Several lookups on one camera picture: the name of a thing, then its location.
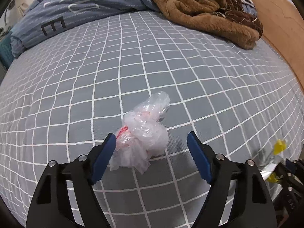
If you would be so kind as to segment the teal suitcase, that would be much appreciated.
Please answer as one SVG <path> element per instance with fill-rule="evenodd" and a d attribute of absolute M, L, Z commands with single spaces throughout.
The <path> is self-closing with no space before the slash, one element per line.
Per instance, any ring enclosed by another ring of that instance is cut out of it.
<path fill-rule="evenodd" d="M 2 37 L 0 44 L 1 63 L 6 69 L 10 68 L 10 65 L 14 61 L 11 48 L 11 34 L 12 32 L 10 31 L 4 37 Z"/>

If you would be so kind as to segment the blue striped duvet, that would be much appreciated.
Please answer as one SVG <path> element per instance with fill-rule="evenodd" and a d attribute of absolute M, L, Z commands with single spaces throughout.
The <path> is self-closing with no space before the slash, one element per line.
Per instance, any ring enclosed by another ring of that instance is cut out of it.
<path fill-rule="evenodd" d="M 158 11 L 152 0 L 34 0 L 12 28 L 11 51 L 24 51 L 82 24 L 133 10 Z"/>

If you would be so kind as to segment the wooden headboard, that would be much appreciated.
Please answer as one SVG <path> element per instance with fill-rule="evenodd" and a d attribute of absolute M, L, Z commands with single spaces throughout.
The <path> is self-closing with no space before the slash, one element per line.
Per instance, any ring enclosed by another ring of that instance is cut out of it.
<path fill-rule="evenodd" d="M 303 18 L 288 0 L 253 0 L 263 37 L 290 65 L 303 85 Z"/>

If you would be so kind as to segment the yellow white rice cracker packet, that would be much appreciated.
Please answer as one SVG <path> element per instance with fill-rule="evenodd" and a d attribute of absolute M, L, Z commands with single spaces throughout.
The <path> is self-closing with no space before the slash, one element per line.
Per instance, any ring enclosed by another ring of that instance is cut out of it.
<path fill-rule="evenodd" d="M 279 163 L 284 161 L 284 159 L 280 156 L 280 153 L 285 151 L 286 148 L 286 141 L 283 139 L 278 139 L 274 144 L 273 151 L 258 167 L 264 181 L 269 181 L 270 183 L 279 182 L 280 178 L 277 177 L 277 174 L 274 173 L 274 170 Z"/>

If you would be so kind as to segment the grey checked bed sheet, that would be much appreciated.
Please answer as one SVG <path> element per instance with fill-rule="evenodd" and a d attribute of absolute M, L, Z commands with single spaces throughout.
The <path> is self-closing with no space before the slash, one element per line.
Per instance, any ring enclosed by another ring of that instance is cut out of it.
<path fill-rule="evenodd" d="M 163 154 L 144 174 L 107 170 L 94 186 L 112 227 L 190 227 L 207 197 L 187 147 L 194 131 L 235 162 L 303 147 L 303 93 L 263 40 L 252 51 L 141 11 L 63 32 L 15 59 L 1 83 L 1 197 L 25 224 L 51 160 L 88 153 L 151 94 L 170 97 Z"/>

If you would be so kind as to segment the white pink plastic bag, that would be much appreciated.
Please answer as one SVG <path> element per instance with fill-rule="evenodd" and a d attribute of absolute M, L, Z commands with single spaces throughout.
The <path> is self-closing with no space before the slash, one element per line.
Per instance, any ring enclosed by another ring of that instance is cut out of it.
<path fill-rule="evenodd" d="M 169 95 L 160 91 L 127 112 L 116 132 L 116 147 L 110 159 L 111 171 L 135 168 L 140 174 L 150 166 L 149 159 L 164 153 L 169 134 L 160 120 L 169 108 Z"/>

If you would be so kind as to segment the brown fleece blanket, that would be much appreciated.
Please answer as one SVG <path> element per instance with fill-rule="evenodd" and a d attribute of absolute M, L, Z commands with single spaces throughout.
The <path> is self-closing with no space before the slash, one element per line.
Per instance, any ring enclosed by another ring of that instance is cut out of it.
<path fill-rule="evenodd" d="M 253 49 L 263 25 L 242 8 L 241 0 L 153 0 L 170 21 L 226 38 L 243 49 Z"/>

